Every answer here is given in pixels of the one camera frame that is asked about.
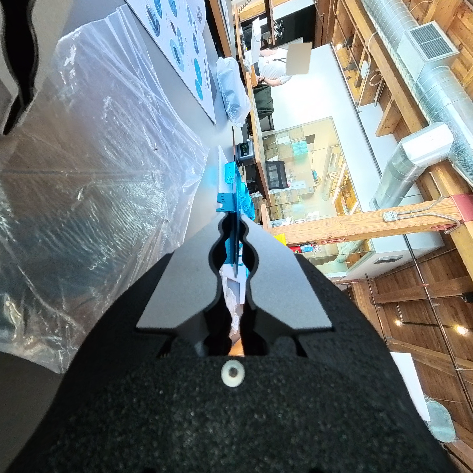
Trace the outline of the white foam sheet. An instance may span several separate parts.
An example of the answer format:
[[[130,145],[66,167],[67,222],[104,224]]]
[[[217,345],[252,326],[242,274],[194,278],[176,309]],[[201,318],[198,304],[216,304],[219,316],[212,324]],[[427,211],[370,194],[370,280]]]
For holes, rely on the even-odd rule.
[[[228,237],[230,234],[230,225],[232,217],[230,214],[225,212],[217,211],[221,207],[221,204],[217,202],[217,196],[221,192],[233,192],[235,190],[235,185],[227,185],[224,178],[224,165],[228,162],[234,162],[232,160],[228,160],[225,156],[221,147],[218,147],[218,160],[216,165],[216,179],[217,179],[217,193],[216,193],[216,212],[213,219],[210,221],[210,235],[213,237],[213,242],[215,245],[223,246],[225,259],[220,267],[218,267],[219,271],[222,272],[224,278],[227,281],[233,281],[235,284],[239,285],[239,299],[240,303],[242,304],[245,299],[245,286],[246,280],[249,274],[248,269],[246,268],[243,262],[243,252],[244,252],[244,244],[242,250],[240,250],[240,265],[238,277],[235,278],[233,267],[231,264],[228,263],[227,259],[227,249],[226,245],[228,245]]]

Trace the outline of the red metal bracket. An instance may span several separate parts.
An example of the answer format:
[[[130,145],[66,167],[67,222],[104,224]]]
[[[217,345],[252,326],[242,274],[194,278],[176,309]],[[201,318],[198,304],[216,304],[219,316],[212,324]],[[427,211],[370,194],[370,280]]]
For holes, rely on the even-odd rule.
[[[473,194],[463,193],[451,196],[460,215],[461,220],[466,223],[473,220]]]

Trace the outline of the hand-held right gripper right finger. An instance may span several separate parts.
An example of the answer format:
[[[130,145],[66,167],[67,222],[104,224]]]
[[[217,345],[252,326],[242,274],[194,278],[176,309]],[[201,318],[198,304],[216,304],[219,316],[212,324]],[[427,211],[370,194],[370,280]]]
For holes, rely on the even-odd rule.
[[[297,256],[246,216],[239,240],[246,280],[240,322],[245,356],[269,354],[281,337],[332,331],[332,323]]]

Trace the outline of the wooden ceiling beam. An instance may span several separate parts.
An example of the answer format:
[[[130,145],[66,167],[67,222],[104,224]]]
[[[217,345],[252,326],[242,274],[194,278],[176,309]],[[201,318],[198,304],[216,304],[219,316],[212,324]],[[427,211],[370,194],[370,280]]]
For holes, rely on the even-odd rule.
[[[382,213],[394,210],[399,220],[384,222]],[[353,213],[322,220],[274,227],[272,235],[286,234],[287,245],[344,243],[380,237],[446,230],[461,225],[461,215],[451,197],[396,208]]]

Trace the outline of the crumpled white plastic bag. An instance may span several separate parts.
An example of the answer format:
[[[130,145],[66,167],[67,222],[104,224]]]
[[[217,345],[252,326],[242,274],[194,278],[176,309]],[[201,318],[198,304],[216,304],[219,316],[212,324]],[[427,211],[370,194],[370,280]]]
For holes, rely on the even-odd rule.
[[[218,58],[216,74],[229,121],[242,128],[251,111],[251,102],[240,77],[240,67],[233,57]]]

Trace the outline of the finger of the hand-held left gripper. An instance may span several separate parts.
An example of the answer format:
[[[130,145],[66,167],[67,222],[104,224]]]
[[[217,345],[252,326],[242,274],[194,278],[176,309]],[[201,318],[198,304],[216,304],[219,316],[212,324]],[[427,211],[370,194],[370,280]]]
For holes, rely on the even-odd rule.
[[[39,64],[39,46],[33,25],[34,0],[2,0],[1,51],[18,92],[7,114],[3,134],[9,134],[32,102]]]

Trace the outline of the silver air duct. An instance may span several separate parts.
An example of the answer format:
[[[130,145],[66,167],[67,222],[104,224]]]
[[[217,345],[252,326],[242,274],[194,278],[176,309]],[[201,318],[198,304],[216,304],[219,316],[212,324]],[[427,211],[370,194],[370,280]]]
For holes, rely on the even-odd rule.
[[[472,100],[451,68],[438,67],[414,81],[397,55],[403,34],[418,27],[403,1],[362,1],[378,35],[428,126],[401,139],[388,160],[370,208],[397,207],[426,168],[448,160],[472,187]]]

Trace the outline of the white air vent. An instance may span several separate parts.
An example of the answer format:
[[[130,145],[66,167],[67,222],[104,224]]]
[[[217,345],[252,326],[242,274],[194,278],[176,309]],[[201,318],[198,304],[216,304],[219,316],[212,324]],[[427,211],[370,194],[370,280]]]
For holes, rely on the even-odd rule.
[[[451,68],[459,55],[456,46],[435,21],[408,29],[396,52],[414,81],[434,68]]]

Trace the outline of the instruction booklet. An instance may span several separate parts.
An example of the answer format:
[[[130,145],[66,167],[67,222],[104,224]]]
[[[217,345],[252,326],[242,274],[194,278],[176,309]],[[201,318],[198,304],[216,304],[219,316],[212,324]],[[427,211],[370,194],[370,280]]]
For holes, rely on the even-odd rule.
[[[127,0],[126,3],[210,120],[216,124],[203,31],[205,2]]]

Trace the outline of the small grey power unit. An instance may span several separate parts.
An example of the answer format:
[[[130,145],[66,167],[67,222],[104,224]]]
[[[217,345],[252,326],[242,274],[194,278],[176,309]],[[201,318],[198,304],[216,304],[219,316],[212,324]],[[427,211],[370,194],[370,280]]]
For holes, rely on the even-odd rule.
[[[236,162],[239,167],[256,164],[256,155],[252,139],[236,145]]]

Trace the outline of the clear plastic bag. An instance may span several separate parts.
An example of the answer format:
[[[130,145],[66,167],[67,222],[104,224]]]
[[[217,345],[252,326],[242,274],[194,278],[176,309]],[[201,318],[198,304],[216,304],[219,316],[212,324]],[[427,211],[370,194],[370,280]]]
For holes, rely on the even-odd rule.
[[[1,351],[64,374],[109,306],[184,242],[208,153],[129,7],[61,38],[1,141]]]

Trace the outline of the thick wooden post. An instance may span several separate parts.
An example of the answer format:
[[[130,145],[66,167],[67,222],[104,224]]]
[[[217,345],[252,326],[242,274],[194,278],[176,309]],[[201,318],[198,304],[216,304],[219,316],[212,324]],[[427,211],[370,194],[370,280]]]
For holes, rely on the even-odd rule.
[[[443,195],[472,193],[470,185],[452,168],[446,160],[432,165],[416,182],[425,201],[436,200]],[[459,257],[470,277],[473,276],[473,221],[464,223],[450,233]]]

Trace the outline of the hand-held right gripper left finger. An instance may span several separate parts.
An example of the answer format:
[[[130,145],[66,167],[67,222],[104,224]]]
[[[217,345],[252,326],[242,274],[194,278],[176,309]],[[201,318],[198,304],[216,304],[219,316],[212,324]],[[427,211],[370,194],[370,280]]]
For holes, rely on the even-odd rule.
[[[229,354],[232,317],[220,269],[233,226],[233,214],[218,214],[173,252],[136,325],[139,332],[185,339],[199,356]]]

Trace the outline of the black mesh crate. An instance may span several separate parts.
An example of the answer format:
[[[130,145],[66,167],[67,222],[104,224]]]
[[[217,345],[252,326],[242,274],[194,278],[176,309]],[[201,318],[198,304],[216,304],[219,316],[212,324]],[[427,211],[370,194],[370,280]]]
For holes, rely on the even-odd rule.
[[[281,190],[289,188],[284,161],[267,161],[266,175],[269,190]]]

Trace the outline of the blue round plate with bracket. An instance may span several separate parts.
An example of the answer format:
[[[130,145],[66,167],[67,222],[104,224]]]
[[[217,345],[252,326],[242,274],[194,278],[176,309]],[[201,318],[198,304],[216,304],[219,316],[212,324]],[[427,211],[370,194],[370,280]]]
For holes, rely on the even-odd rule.
[[[235,278],[238,277],[239,268],[242,263],[240,263],[240,250],[243,248],[243,243],[241,240],[243,234],[243,216],[245,214],[242,212],[236,195],[236,185],[238,181],[242,181],[240,176],[235,178],[235,190],[233,192],[221,192],[217,196],[217,202],[221,204],[221,207],[217,211],[225,212],[230,214],[232,217],[230,224],[230,234],[227,239],[228,245],[226,245],[227,259],[228,263],[232,265]]]

